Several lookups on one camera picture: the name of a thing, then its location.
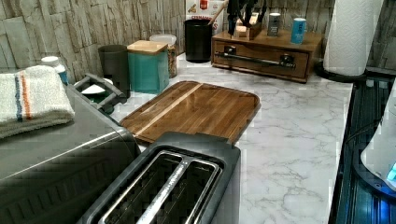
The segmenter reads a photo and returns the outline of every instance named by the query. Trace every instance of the paper towel roll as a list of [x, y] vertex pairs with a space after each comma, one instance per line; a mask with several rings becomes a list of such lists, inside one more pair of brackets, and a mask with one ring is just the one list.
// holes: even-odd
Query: paper towel roll
[[323, 67], [344, 76], [364, 73], [383, 0], [336, 0]]

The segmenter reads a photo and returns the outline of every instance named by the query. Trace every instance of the dish towel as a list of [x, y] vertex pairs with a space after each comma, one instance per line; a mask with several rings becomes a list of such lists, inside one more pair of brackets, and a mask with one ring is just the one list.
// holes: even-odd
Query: dish towel
[[0, 74], [0, 138], [72, 120], [75, 112], [55, 69], [39, 65]]

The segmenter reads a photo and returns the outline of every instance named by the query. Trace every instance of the metal handle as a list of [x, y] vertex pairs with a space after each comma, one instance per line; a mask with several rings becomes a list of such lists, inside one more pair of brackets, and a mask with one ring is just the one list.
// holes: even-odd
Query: metal handle
[[103, 100], [99, 104], [90, 102], [90, 100], [86, 99], [86, 101], [90, 102], [90, 104], [92, 104], [98, 110], [107, 111], [110, 109], [111, 106], [116, 105], [118, 103], [125, 104], [126, 101], [128, 100], [125, 94], [119, 89], [117, 89], [115, 86], [111, 85], [110, 83], [98, 77], [97, 75], [90, 73], [85, 74], [85, 77], [78, 84], [75, 85], [75, 88], [77, 91], [82, 92], [93, 84], [103, 88], [106, 91], [111, 92], [105, 98], [105, 100]]
[[223, 57], [223, 58], [231, 58], [231, 59], [238, 59], [238, 60], [244, 60], [244, 61], [249, 61], [249, 62], [254, 62], [254, 63], [265, 63], [265, 64], [272, 64], [272, 65], [277, 65], [277, 66], [282, 66], [282, 67], [288, 67], [288, 68], [295, 68], [296, 64], [293, 63], [293, 58], [289, 55], [282, 55], [280, 57], [280, 62], [274, 62], [274, 61], [269, 61], [269, 60], [264, 60], [264, 59], [257, 59], [257, 58], [249, 58], [245, 56], [239, 56], [235, 55], [232, 53], [223, 53], [223, 52], [216, 52], [216, 56]]

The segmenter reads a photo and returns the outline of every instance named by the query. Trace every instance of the wooden cutting board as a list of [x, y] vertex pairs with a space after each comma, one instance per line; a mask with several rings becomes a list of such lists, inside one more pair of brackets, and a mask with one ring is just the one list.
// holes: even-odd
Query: wooden cutting board
[[120, 124], [146, 143], [166, 132], [180, 132], [212, 134], [234, 144], [259, 107], [255, 94], [182, 81], [140, 106]]

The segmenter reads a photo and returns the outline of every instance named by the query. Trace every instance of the wooden drawer organizer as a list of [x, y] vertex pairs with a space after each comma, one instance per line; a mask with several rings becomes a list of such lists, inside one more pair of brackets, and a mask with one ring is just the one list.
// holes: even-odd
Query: wooden drawer organizer
[[[322, 35], [307, 33], [304, 43], [295, 45], [290, 43], [289, 31], [279, 31], [278, 37], [266, 34], [262, 30], [254, 40], [230, 37], [226, 31], [213, 36], [212, 65], [305, 83], [320, 57]], [[293, 62], [281, 63], [284, 55]]]

